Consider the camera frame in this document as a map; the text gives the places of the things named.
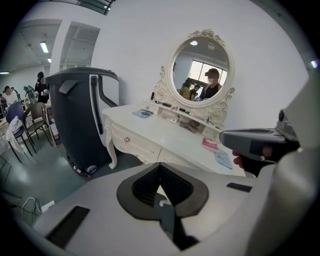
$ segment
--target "gray floor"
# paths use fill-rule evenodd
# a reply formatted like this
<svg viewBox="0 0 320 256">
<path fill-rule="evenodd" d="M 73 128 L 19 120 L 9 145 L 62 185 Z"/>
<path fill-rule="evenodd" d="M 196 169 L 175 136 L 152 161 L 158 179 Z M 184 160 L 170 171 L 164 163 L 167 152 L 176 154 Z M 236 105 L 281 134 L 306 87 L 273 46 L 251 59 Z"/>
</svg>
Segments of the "gray floor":
<svg viewBox="0 0 320 256">
<path fill-rule="evenodd" d="M 21 206 L 29 197 L 39 199 L 40 206 L 54 200 L 59 202 L 69 196 L 72 192 L 83 186 L 90 180 L 77 175 L 66 160 L 66 150 L 63 146 L 56 148 L 50 146 L 44 133 L 32 137 L 35 144 L 34 153 L 29 143 L 27 143 L 33 156 L 26 151 L 26 155 L 19 154 L 20 163 L 9 148 L 2 157 L 11 164 L 10 172 L 7 176 L 9 165 L 3 166 L 0 178 L 3 190 L 13 193 L 22 199 L 16 199 L 11 196 L 3 196 L 11 203 Z M 139 166 L 142 162 L 135 156 L 122 153 L 118 156 L 117 166 L 110 169 L 108 164 L 100 167 L 93 175 L 92 179 L 119 172 L 131 167 Z M 35 203 L 30 200 L 24 207 L 27 211 L 33 212 Z M 15 216 L 21 218 L 21 209 L 12 209 Z M 23 220 L 32 225 L 31 213 L 24 212 Z"/>
</svg>

